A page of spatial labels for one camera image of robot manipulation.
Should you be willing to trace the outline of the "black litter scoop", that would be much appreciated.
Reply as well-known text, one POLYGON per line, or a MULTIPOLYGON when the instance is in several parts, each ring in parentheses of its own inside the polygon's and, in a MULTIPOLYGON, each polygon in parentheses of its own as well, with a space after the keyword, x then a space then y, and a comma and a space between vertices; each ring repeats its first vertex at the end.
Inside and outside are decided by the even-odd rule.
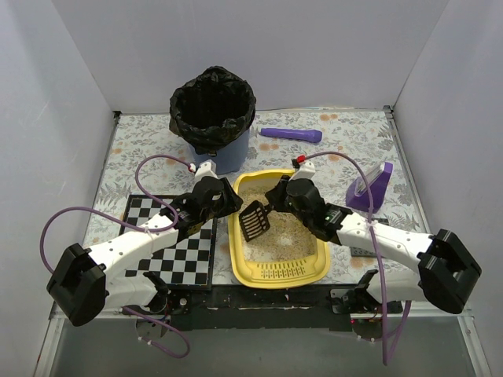
POLYGON ((263 205, 255 200, 239 213, 240 230, 247 242, 256 239, 270 229, 268 214, 271 211, 270 205, 263 205))

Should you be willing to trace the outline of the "blue trash bin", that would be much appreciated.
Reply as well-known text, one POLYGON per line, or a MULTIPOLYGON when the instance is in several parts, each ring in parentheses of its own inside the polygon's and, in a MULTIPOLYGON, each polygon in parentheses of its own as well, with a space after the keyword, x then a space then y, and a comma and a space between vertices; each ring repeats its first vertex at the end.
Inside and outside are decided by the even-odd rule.
POLYGON ((192 145, 189 145, 189 150, 193 155, 196 165, 210 159, 216 164, 217 175, 229 174, 237 172, 246 160, 248 155, 249 136, 250 130, 246 130, 235 141, 219 149, 214 156, 198 154, 192 145))

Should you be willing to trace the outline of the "yellow litter box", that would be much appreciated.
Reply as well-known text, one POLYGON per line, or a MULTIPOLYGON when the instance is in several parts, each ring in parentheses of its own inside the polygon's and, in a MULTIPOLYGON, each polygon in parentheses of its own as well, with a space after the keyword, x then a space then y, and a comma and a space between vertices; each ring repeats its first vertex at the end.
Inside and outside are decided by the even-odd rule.
POLYGON ((330 247, 316 238, 315 254, 280 262, 251 262, 244 259, 238 213, 228 219, 229 250, 235 277, 245 286, 259 289, 299 287, 322 279, 330 267, 330 247))

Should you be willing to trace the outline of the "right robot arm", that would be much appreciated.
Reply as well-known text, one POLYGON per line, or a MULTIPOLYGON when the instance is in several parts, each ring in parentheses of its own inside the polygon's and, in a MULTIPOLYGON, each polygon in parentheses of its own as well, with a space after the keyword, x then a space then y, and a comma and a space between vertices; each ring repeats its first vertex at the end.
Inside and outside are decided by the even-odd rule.
POLYGON ((265 197, 272 210, 294 215, 319 240, 366 250, 375 247, 381 256, 404 265, 413 274, 412 287, 398 291, 408 300, 428 301, 459 314, 482 274, 454 232, 440 229, 431 235, 369 224, 360 214, 324 201, 310 179, 283 176, 265 197))

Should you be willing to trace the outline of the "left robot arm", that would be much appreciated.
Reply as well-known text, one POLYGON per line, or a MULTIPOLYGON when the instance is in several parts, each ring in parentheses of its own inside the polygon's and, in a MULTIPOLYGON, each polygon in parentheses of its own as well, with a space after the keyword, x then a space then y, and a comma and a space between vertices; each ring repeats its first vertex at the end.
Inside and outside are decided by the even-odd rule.
POLYGON ((137 230, 87 249, 72 244, 47 291, 75 326, 89 323, 104 309, 123 306, 160 313, 168 303, 167 284, 155 273, 127 277, 126 270, 198 233, 208 221, 238 212, 242 204, 226 178, 204 177, 137 230))

